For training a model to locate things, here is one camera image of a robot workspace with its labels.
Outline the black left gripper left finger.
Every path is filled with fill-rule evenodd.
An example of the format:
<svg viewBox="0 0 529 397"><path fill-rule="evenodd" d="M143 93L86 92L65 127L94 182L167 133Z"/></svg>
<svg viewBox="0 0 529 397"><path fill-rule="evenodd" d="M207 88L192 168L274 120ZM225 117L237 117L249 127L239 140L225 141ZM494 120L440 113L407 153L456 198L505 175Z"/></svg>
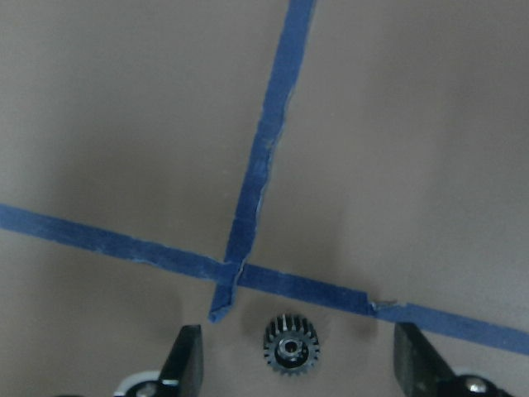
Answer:
<svg viewBox="0 0 529 397"><path fill-rule="evenodd" d="M203 374L202 328L200 325L185 325L162 366L160 396L199 396Z"/></svg>

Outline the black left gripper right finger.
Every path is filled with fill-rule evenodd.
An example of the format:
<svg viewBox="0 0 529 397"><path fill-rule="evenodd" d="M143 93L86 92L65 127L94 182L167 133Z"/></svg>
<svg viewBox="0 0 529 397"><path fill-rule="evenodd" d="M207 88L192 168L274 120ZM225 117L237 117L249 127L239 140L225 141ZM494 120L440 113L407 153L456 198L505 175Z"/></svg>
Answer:
<svg viewBox="0 0 529 397"><path fill-rule="evenodd" d="M442 396L455 373L414 323L395 323L393 372L405 396Z"/></svg>

